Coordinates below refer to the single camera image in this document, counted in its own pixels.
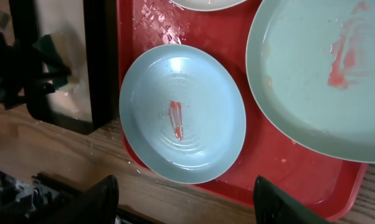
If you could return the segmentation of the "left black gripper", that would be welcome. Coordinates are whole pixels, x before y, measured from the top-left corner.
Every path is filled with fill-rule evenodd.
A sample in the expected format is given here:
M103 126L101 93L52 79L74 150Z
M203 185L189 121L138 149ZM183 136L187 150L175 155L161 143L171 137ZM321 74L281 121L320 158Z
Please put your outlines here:
M24 103L37 101L55 91L54 82L65 80L71 71L55 51L49 35L33 45L17 41L7 45L0 32L0 103L12 109Z

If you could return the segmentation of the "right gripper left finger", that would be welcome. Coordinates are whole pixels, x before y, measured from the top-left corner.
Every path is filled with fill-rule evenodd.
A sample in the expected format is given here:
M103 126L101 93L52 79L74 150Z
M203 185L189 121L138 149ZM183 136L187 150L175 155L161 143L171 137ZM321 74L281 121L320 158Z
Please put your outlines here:
M118 181L109 175L44 219L50 224L114 224L118 206Z

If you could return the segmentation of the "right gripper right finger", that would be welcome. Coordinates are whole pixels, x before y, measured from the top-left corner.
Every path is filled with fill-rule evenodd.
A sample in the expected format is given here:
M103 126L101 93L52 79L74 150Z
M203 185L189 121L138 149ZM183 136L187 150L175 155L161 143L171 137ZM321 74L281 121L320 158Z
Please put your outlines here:
M253 201L257 224L330 224L260 175Z

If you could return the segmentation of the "light blue round plate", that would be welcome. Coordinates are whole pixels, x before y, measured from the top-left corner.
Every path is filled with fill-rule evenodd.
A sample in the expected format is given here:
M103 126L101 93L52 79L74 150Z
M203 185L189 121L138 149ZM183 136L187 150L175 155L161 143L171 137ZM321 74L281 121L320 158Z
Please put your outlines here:
M120 90L128 144L153 172L182 184L225 173L245 140L246 113L229 72L188 45L160 45L141 54Z

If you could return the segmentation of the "red plastic serving tray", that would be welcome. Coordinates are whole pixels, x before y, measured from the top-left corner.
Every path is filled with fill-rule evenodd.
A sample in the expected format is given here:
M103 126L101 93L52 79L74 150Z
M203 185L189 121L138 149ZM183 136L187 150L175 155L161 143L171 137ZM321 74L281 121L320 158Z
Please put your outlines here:
M247 140L237 162L197 189L252 206L259 175L319 216L333 222L354 205L367 165L313 152L278 131L260 112L245 74L245 48L259 6L248 1L230 9L197 12L170 1L118 1L119 77L143 52L162 44L186 44L218 59L235 80L247 115Z

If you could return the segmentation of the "black water basin tray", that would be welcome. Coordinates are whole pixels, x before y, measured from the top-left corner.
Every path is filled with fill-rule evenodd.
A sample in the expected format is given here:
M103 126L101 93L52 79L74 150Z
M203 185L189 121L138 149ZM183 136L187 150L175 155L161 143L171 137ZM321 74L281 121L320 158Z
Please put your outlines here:
M29 114L88 135L116 111L115 1L11 1Z

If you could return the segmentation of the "pale green round plate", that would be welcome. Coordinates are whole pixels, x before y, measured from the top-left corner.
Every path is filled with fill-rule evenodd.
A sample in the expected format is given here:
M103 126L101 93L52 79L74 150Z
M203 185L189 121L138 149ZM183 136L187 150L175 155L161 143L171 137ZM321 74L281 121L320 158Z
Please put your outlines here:
M292 141L375 164L375 0L262 1L246 71L259 108Z

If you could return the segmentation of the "white round plate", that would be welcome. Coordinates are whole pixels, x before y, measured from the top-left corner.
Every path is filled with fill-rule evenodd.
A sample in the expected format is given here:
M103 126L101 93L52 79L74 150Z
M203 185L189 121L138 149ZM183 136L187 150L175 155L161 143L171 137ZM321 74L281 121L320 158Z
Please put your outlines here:
M172 3L193 11L220 11L246 2L246 0L170 0Z

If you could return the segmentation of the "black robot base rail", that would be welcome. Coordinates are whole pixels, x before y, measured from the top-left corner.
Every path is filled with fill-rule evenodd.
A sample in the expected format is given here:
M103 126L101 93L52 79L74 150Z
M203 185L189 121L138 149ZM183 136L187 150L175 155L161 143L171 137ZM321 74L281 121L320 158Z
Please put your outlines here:
M31 185L0 171L0 223L44 223L44 219L86 191L79 191L43 173ZM117 206L115 223L151 223L137 213Z

